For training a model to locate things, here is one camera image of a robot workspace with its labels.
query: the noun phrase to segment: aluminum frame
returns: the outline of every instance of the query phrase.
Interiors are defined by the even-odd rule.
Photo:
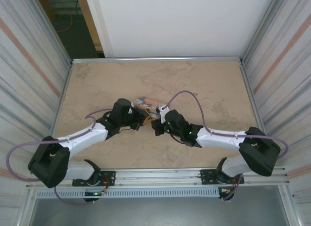
[[[74,59],[75,63],[101,63],[101,62],[194,62],[194,61],[239,61],[238,56],[209,56],[209,57],[123,57],[123,58],[91,58]]]
[[[248,78],[246,75],[246,71],[244,66],[241,64],[239,57],[159,57],[159,58],[108,58],[108,59],[74,59],[73,64],[75,63],[100,63],[100,62],[163,62],[163,61],[238,61],[241,69],[241,73],[243,76],[244,84],[246,91],[248,93],[248,97],[251,103],[251,106],[254,111],[254,116],[258,127],[265,131],[264,124],[260,117],[258,108],[256,106],[255,98],[251,87],[248,82]],[[57,115],[55,118],[55,122],[53,127],[51,128],[51,134],[55,132],[57,121],[59,119],[59,114],[61,111],[61,107],[66,95],[66,90],[69,84],[70,75],[72,72],[72,68],[68,74],[66,79],[66,84],[64,87],[64,91],[62,93],[60,106],[57,111]],[[182,188],[182,187],[193,187],[198,188],[203,185],[200,181],[194,181],[195,177],[199,174],[200,169],[209,169],[205,168],[189,168],[189,169],[120,169],[116,170],[119,178],[116,178],[115,186],[110,187],[112,189],[122,189],[122,188],[154,188],[154,187],[166,187],[166,188]],[[180,175],[188,172],[186,178],[182,178]],[[253,172],[249,172],[244,174],[245,183],[241,184],[243,186],[260,186],[260,185],[277,185],[279,186],[280,196],[282,198],[282,202],[284,208],[286,209],[286,214],[288,217],[288,221],[290,222],[290,226],[302,226],[298,217],[297,208],[295,208],[295,202],[291,198],[285,198],[284,188],[289,192],[288,185],[289,180],[286,175],[286,171],[284,167],[275,167],[272,177],[262,177]],[[208,187],[217,187],[219,185],[208,185]],[[81,187],[73,187],[71,185],[71,181],[63,181],[58,186],[59,189],[81,189]],[[33,185],[26,186],[26,191],[28,191],[28,198],[25,204],[25,208],[23,211],[23,215],[21,216],[20,224],[29,225],[32,212],[34,210],[36,195],[40,190],[44,190],[46,187],[42,183],[34,183]]]

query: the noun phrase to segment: floor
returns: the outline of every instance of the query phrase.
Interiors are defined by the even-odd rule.
[[[288,226],[277,186],[239,187],[231,202],[211,197],[100,199],[71,206],[36,202],[31,226]]]
[[[237,61],[76,63],[55,136],[70,135],[89,126],[85,115],[111,108],[118,98],[134,101],[148,96],[168,102],[185,89],[197,95],[209,127],[241,131],[256,126]],[[177,97],[171,109],[190,123],[202,124],[198,105],[190,95]],[[94,144],[73,160],[90,159],[101,168],[114,169],[189,168],[215,167],[221,158],[236,155],[220,148],[190,148],[167,134],[156,137],[147,124],[139,131],[123,131]]]

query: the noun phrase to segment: corrugated metal wall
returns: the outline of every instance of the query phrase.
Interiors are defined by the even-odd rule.
[[[269,135],[290,145],[280,161],[311,224],[311,0],[283,0],[245,66]]]
[[[69,72],[69,57],[36,0],[0,0],[0,225],[12,225],[25,183],[5,166],[14,145],[50,134]],[[15,151],[13,169],[27,175],[35,147]]]

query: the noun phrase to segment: wire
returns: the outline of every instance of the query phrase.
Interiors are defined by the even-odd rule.
[[[203,112],[203,109],[202,109],[202,106],[198,100],[198,98],[190,91],[187,91],[187,90],[183,90],[183,91],[180,91],[178,93],[176,93],[171,99],[170,101],[163,107],[163,109],[167,108],[171,103],[172,101],[181,93],[189,93],[191,96],[194,97],[194,99],[196,100],[196,102],[198,103],[198,106],[200,108],[200,111],[201,111],[201,115],[202,115],[202,121],[203,121],[203,126],[204,128],[212,135],[218,135],[218,136],[224,136],[224,137],[232,137],[232,138],[258,138],[258,139],[271,139],[271,140],[276,140],[276,141],[279,141],[281,143],[283,143],[285,145],[285,151],[278,156],[278,158],[282,158],[284,157],[287,152],[288,152],[288,149],[289,149],[289,146],[287,144],[286,141],[282,140],[282,139],[279,139],[277,137],[272,137],[272,136],[264,136],[264,135],[231,135],[231,134],[222,134],[222,133],[216,133],[216,132],[212,132],[206,125],[205,123],[205,117],[204,117],[204,112]]]
[[[172,134],[171,134],[171,137],[172,137],[176,142],[179,142],[180,144],[184,144],[183,142],[178,141]]]
[[[74,203],[74,202],[70,202],[70,201],[66,201],[65,199],[63,199],[63,198],[61,198],[59,195],[58,195],[58,193],[57,193],[57,191],[56,191],[56,186],[54,187],[54,193],[55,193],[55,195],[56,195],[56,197],[60,200],[60,201],[62,201],[63,203],[66,203],[66,204],[68,204],[68,205],[74,205],[74,206],[84,206],[84,205],[88,205],[89,204],[89,202],[88,203]]]
[[[40,145],[40,144],[55,144],[55,143],[67,142],[68,140],[70,141],[70,140],[79,138],[79,137],[81,137],[81,136],[83,136],[83,135],[86,135],[87,133],[89,133],[89,132],[95,127],[95,124],[96,124],[96,119],[95,119],[93,116],[91,116],[91,115],[93,115],[93,114],[95,114],[95,113],[107,111],[107,110],[111,110],[111,109],[110,109],[110,108],[100,109],[100,110],[97,110],[97,111],[92,112],[92,113],[90,113],[90,114],[87,114],[87,115],[85,116],[84,119],[92,118],[92,119],[93,119],[93,124],[92,124],[92,126],[91,126],[88,130],[86,130],[85,132],[83,132],[83,133],[81,133],[81,134],[79,134],[79,135],[70,137],[69,139],[54,140],[54,141],[34,141],[34,142],[25,142],[25,143],[19,144],[19,145],[15,146],[15,147],[11,148],[11,149],[9,150],[8,154],[6,154],[6,158],[5,158],[5,163],[6,163],[6,167],[7,167],[8,171],[10,172],[10,174],[11,174],[13,177],[15,177],[17,180],[20,180],[20,181],[25,181],[25,182],[40,181],[39,179],[31,179],[31,178],[27,179],[27,178],[23,178],[23,177],[17,175],[17,174],[13,171],[13,169],[12,169],[12,167],[11,167],[11,164],[10,164],[10,156],[11,156],[11,154],[13,153],[13,151],[15,151],[15,150],[18,149],[18,148],[24,147],[24,146]]]
[[[67,9],[67,11],[70,13],[70,10],[68,9],[68,7],[66,7],[66,6],[61,2],[61,0],[58,0],[58,1],[59,1],[59,3],[60,3],[65,9]],[[67,31],[69,28],[72,27],[72,25],[73,25],[73,17],[72,17],[71,14],[69,14],[69,17],[70,17],[70,25],[69,25],[67,28],[63,29],[63,30],[56,31],[57,33],[65,32],[65,31]]]
[[[106,177],[106,176],[102,176],[102,178],[106,179],[107,180],[107,188],[110,186],[110,181],[109,181],[109,178]]]
[[[234,194],[234,192],[237,190],[237,188],[238,188],[238,186],[239,186],[239,184],[240,184],[240,182],[241,182],[242,175],[243,175],[243,174],[240,174],[239,180],[238,180],[237,185],[235,186],[235,188],[230,192],[230,194],[229,194],[227,197],[223,198],[222,200],[226,200],[226,199],[228,199],[231,195]]]
[[[131,130],[131,129],[132,129],[132,128],[123,129],[123,130]],[[121,133],[123,130],[120,130],[120,131],[118,132],[118,134]]]
[[[237,181],[235,180],[235,177],[234,177],[234,178],[232,178],[232,182],[233,182],[233,187],[236,187],[236,185],[237,185]]]

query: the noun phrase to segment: small object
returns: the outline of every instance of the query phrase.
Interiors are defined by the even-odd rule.
[[[150,114],[150,118],[148,119],[149,121],[153,121],[161,117],[160,113],[156,111],[156,108],[161,104],[164,103],[144,96],[139,97],[133,102],[133,105],[135,107],[148,111],[148,113]]]

